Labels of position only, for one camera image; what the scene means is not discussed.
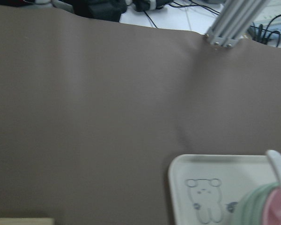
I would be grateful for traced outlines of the stacked green bowls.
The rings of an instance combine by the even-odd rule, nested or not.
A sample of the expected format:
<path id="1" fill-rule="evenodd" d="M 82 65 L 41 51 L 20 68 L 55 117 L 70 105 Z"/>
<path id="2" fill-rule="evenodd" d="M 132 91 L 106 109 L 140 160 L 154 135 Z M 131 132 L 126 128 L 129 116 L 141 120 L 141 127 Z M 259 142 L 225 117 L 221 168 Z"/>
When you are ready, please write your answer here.
<path id="1" fill-rule="evenodd" d="M 248 192 L 237 203 L 231 225 L 261 225 L 263 209 L 269 195 L 279 187 L 277 182 L 261 185 Z"/>

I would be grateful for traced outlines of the cream rabbit tray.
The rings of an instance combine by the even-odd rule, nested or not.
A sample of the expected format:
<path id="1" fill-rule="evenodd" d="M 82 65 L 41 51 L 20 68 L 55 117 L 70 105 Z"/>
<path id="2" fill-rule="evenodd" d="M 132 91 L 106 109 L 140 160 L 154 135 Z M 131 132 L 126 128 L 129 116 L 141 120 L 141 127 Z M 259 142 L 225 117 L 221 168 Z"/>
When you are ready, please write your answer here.
<path id="1" fill-rule="evenodd" d="M 242 197 L 261 185 L 279 184 L 266 154 L 181 155 L 171 162 L 168 177 L 177 225 L 230 225 Z"/>

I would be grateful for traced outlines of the small pink bowl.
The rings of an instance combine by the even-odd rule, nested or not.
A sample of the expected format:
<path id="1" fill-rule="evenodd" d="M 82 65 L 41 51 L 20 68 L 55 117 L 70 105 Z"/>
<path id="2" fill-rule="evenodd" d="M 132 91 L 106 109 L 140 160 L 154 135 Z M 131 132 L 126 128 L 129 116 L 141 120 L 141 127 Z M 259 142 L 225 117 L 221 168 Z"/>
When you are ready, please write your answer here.
<path id="1" fill-rule="evenodd" d="M 261 225 L 281 225 L 281 188 L 274 188 L 263 206 Z"/>

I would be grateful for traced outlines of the aluminium frame post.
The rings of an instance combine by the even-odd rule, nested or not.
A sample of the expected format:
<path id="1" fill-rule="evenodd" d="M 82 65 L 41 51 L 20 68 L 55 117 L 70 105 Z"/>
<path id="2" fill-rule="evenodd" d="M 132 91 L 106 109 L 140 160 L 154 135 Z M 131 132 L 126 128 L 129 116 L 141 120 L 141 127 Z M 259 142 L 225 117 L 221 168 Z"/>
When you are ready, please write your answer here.
<path id="1" fill-rule="evenodd" d="M 211 45 L 234 47 L 251 23 L 268 5 L 267 0 L 228 0 L 214 23 L 207 30 Z"/>

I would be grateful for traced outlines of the wooden cutting board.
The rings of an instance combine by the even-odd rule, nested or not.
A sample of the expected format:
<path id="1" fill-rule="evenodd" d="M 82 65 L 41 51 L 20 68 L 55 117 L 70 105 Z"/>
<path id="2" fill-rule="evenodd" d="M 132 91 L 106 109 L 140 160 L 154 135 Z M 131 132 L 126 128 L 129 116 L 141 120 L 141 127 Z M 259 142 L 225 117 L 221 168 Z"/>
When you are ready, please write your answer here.
<path id="1" fill-rule="evenodd" d="M 0 225 L 54 225 L 52 218 L 0 218 Z"/>

